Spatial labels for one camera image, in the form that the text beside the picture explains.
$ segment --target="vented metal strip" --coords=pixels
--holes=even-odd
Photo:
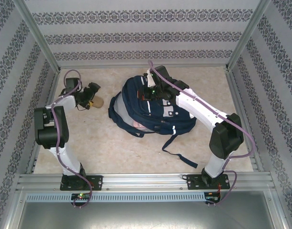
[[[71,193],[31,193],[26,202],[70,202]],[[90,202],[195,202],[205,201],[203,192],[187,193],[95,193]]]

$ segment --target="patterned wallpaper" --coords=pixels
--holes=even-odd
[[[233,74],[292,228],[292,0],[271,1]]]
[[[226,64],[259,0],[27,0],[62,66]]]
[[[0,0],[0,226],[35,145],[33,110],[55,73],[11,0]]]

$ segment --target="black bracket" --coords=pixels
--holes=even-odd
[[[209,184],[209,186],[207,186],[202,181],[202,175],[201,174],[183,175],[182,179],[187,181],[188,190],[218,189],[219,185],[220,185],[220,189],[230,189],[230,187],[231,187],[227,174],[221,174],[219,179],[215,180],[214,183]]]
[[[93,191],[101,191],[103,176],[98,176],[98,175],[88,176],[87,175],[86,179],[91,183]],[[79,190],[88,191],[89,189],[90,188],[87,184],[83,187],[83,189],[80,189],[80,188],[78,189],[77,187],[72,187],[72,186],[70,186],[70,183],[66,183],[63,181],[61,181],[61,184],[60,184],[61,191],[79,191]]]

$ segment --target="gray stripe pattern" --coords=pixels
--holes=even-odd
[[[274,88],[273,81],[271,80],[269,72],[266,70],[264,62],[257,50],[256,45],[254,44],[253,39],[248,41],[246,48],[262,82],[263,89],[268,96],[268,100],[270,101],[276,120],[279,123],[282,134],[284,135],[286,144],[290,149],[289,151],[292,153],[292,124],[289,122],[290,120],[287,117],[287,113],[282,106],[277,90]]]
[[[89,12],[33,13],[38,25],[119,23],[119,22],[176,22],[176,21],[248,21],[251,9],[209,10],[123,10]]]
[[[104,52],[55,52],[57,61],[230,58],[232,50],[144,50]]]
[[[45,35],[49,45],[132,42],[237,42],[241,32],[127,32]]]
[[[292,30],[292,0],[273,0],[273,3]]]
[[[28,86],[28,82],[40,55],[40,51],[40,47],[37,43],[35,43],[25,64],[23,72],[21,73],[17,86],[13,92],[13,96],[11,97],[11,101],[9,102],[2,123],[0,124],[0,155],[4,150],[6,140],[9,136],[13,121],[15,120],[24,93]]]
[[[290,88],[292,94],[292,61],[288,57],[285,49],[281,45],[276,32],[272,29],[269,21],[265,16],[263,16],[259,23],[258,29],[262,34],[268,48],[271,51],[271,54],[274,57],[276,64],[279,67],[282,76],[285,79],[285,82],[288,84],[288,88]]]
[[[18,54],[25,43],[27,35],[29,34],[29,29],[25,22],[22,20],[14,37],[12,38],[5,55],[2,57],[0,62],[0,93],[4,87],[6,79],[9,76],[10,70],[13,68],[15,60],[18,57]]]
[[[2,215],[5,210],[6,201],[9,197],[10,188],[13,184],[13,179],[15,177],[15,173],[17,172],[20,158],[22,154],[24,153],[24,146],[26,143],[26,139],[28,138],[28,133],[30,131],[31,124],[33,122],[33,111],[37,107],[38,102],[41,97],[42,90],[45,85],[46,78],[48,76],[48,72],[50,70],[50,64],[46,60],[43,68],[41,70],[41,74],[39,76],[37,85],[35,87],[35,90],[33,92],[29,108],[27,110],[27,114],[25,115],[22,128],[20,130],[20,134],[18,136],[18,140],[16,142],[16,146],[13,149],[13,153],[11,155],[11,159],[9,161],[9,165],[7,167],[7,172],[5,174],[5,178],[3,179],[1,191],[0,191],[0,221],[2,218]]]
[[[0,31],[14,9],[12,0],[0,0]]]
[[[245,65],[242,57],[240,57],[238,59],[237,65],[239,67],[241,77],[243,78],[246,90],[249,94],[251,104],[254,108],[254,113],[258,119],[258,124],[259,124],[259,127],[261,129],[261,133],[263,135],[264,142],[267,146],[268,153],[271,157],[271,160],[273,161],[272,165],[275,169],[275,172],[277,173],[278,181],[281,183],[282,193],[285,197],[285,201],[287,202],[288,210],[291,212],[291,216],[292,216],[292,188],[291,188],[291,183],[289,181],[289,176],[286,173],[286,168],[284,167],[282,160],[280,159],[280,154],[279,154],[278,149],[276,147],[274,138],[271,135],[270,128],[267,124],[266,117],[265,117],[265,114],[263,112],[262,106],[260,104],[259,97],[257,96],[257,93],[256,93],[255,88],[253,86],[251,77],[248,73],[248,70],[246,68],[246,65]]]

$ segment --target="purple cable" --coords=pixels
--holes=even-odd
[[[148,60],[148,65],[150,66],[150,68],[164,81],[166,82],[167,84],[169,84],[171,87],[177,89],[178,91],[182,92],[183,94],[189,96],[190,98],[192,98],[193,100],[196,100],[198,101],[199,103],[201,103],[204,107],[206,107],[208,110],[210,110],[214,115],[216,115],[217,117],[221,118],[223,121],[231,124],[232,126],[236,127],[237,129],[239,129],[240,131],[242,131],[248,138],[249,140],[251,141],[252,143],[252,149],[250,152],[248,152],[247,154],[244,154],[244,155],[238,155],[238,156],[230,156],[224,166],[222,167],[222,170],[225,169],[226,165],[228,164],[228,162],[230,161],[230,159],[232,158],[243,158],[243,157],[247,157],[247,156],[250,156],[254,153],[255,149],[256,149],[256,144],[255,144],[255,141],[253,140],[252,136],[244,129],[242,129],[240,126],[238,126],[237,124],[233,123],[232,121],[228,120],[227,118],[223,117],[222,115],[220,115],[218,112],[216,112],[215,110],[213,110],[211,107],[209,107],[206,103],[204,103],[202,100],[200,100],[199,98],[197,97],[194,97],[192,94],[189,94],[185,91],[183,91],[181,88],[177,87],[176,85],[170,83],[168,80],[166,80],[164,77],[162,77],[162,75],[153,67],[153,62],[151,60]],[[230,188],[230,190],[227,192],[227,194],[225,195],[225,197],[217,204],[220,204],[222,201],[224,201],[224,199],[226,197],[228,197],[228,195],[230,194],[230,192],[232,191],[233,187],[235,186],[235,183],[237,181],[237,173],[233,170],[225,170],[225,172],[233,172],[235,174],[235,179],[233,181],[233,184]]]
[[[64,86],[66,86],[66,85],[65,85],[65,78],[66,78],[66,76],[68,75],[68,73],[70,73],[70,72],[76,72],[76,73],[79,75],[79,82],[78,82],[77,86],[76,86],[73,90],[71,90],[71,91],[68,92],[67,94],[65,94],[65,95],[63,95],[63,96],[61,96],[61,97],[59,97],[55,102],[52,103],[52,105],[51,105],[51,112],[52,112],[52,115],[53,115],[53,117],[54,117],[55,125],[56,125],[56,128],[57,128],[56,153],[57,153],[57,158],[58,158],[59,163],[60,163],[64,168],[66,168],[68,171],[70,171],[71,173],[75,174],[76,176],[78,176],[79,178],[81,178],[81,179],[83,179],[85,182],[87,182],[87,184],[88,184],[89,187],[90,187],[90,197],[89,197],[89,199],[87,200],[87,202],[85,202],[85,203],[84,203],[83,205],[81,205],[81,206],[76,206],[76,205],[75,205],[75,202],[76,202],[76,200],[78,200],[78,199],[74,199],[74,202],[73,202],[74,208],[76,208],[76,207],[83,208],[83,207],[85,207],[85,206],[89,203],[89,201],[90,201],[91,198],[92,198],[92,185],[91,185],[91,183],[90,183],[86,178],[84,178],[83,176],[81,176],[79,173],[76,173],[75,171],[73,171],[72,169],[70,169],[68,166],[66,166],[66,165],[62,162],[62,160],[61,160],[61,158],[60,158],[60,154],[59,154],[60,128],[59,128],[59,122],[58,122],[58,119],[57,119],[56,113],[55,113],[55,111],[54,111],[54,107],[55,107],[55,104],[56,104],[57,102],[59,102],[60,100],[62,100],[62,99],[65,98],[65,97],[69,96],[71,93],[73,93],[73,92],[79,87],[79,85],[81,85],[81,75],[80,75],[80,73],[79,73],[77,70],[72,69],[72,70],[69,70],[68,72],[66,72],[65,75],[64,75],[64,78],[63,78]]]

